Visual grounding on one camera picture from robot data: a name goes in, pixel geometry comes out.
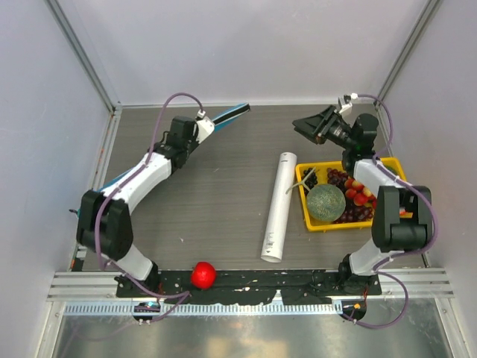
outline apple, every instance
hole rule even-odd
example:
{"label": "apple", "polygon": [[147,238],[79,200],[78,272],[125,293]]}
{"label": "apple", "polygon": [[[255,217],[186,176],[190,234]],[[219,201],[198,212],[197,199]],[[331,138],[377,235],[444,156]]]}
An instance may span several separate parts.
{"label": "apple", "polygon": [[367,196],[359,192],[356,194],[355,198],[353,199],[353,202],[355,203],[357,207],[365,205],[367,203]]}
{"label": "apple", "polygon": [[214,266],[206,262],[198,263],[191,275],[191,282],[199,289],[209,289],[214,284],[217,271]]}
{"label": "apple", "polygon": [[356,192],[353,188],[348,189],[345,193],[344,196],[346,196],[348,199],[354,199],[358,192]]}
{"label": "apple", "polygon": [[344,187],[346,189],[351,189],[352,185],[353,185],[353,181],[355,181],[353,178],[349,178],[347,179],[345,182],[344,182]]}
{"label": "apple", "polygon": [[353,189],[355,189],[357,192],[360,192],[363,190],[364,188],[364,185],[359,183],[357,180],[353,181],[353,184],[352,184],[352,187]]}
{"label": "apple", "polygon": [[373,193],[366,186],[363,188],[362,193],[368,198],[371,198],[371,196],[373,195]]}

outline white cylinder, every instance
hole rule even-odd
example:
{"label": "white cylinder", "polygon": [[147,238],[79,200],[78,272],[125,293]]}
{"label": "white cylinder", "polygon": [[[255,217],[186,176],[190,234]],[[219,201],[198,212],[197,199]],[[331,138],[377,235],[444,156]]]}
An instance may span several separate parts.
{"label": "white cylinder", "polygon": [[292,192],[290,190],[286,193],[286,190],[293,185],[296,165],[297,156],[295,154],[281,153],[261,255],[262,260],[269,263],[280,263],[282,261]]}

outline yellow basket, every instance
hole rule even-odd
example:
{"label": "yellow basket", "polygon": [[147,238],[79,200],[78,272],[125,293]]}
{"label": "yellow basket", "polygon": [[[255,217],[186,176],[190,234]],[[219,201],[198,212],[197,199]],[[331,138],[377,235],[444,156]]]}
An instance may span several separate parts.
{"label": "yellow basket", "polygon": [[[385,166],[388,166],[401,177],[401,179],[406,180],[404,171],[402,170],[401,163],[398,161],[397,158],[389,157],[389,158],[381,158],[382,163]],[[303,172],[308,168],[316,167],[316,177],[318,179],[318,184],[325,184],[328,183],[328,173],[326,170],[328,168],[337,169],[343,171],[343,166],[341,162],[321,162],[321,163],[301,163],[298,164],[295,168],[295,172],[297,175],[297,181],[301,181],[305,176]],[[333,224],[331,222],[322,222],[310,216],[308,212],[308,208],[306,207],[306,196],[305,196],[305,189],[302,185],[300,185],[300,197],[301,197],[301,204],[303,207],[303,212],[305,214],[305,222],[306,228],[309,231],[328,231],[328,230],[339,230],[339,229],[362,229],[363,227],[371,227],[373,220],[370,219],[366,222],[348,222],[346,224]]]}

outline gray table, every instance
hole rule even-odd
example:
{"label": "gray table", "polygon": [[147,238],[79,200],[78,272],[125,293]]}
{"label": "gray table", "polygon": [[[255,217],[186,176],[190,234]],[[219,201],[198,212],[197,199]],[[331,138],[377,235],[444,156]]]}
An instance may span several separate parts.
{"label": "gray table", "polygon": [[[291,200],[283,261],[260,259],[268,208],[279,155],[290,151],[299,163],[340,160],[331,142],[316,146],[293,131],[291,121],[316,114],[324,106],[254,107],[219,134],[211,136],[184,168],[161,183],[133,212],[134,242],[162,269],[190,269],[209,261],[217,269],[336,269],[359,249],[370,230],[310,233],[303,221],[297,190]],[[209,108],[212,118],[223,108]],[[171,108],[161,131],[176,115],[193,116],[195,108]],[[371,105],[353,109],[375,113]],[[136,165],[144,155],[158,110],[125,110],[121,117],[107,180]],[[379,134],[376,145],[383,145]],[[423,266],[421,257],[406,257],[390,267]],[[84,269],[97,269],[94,255]]]}

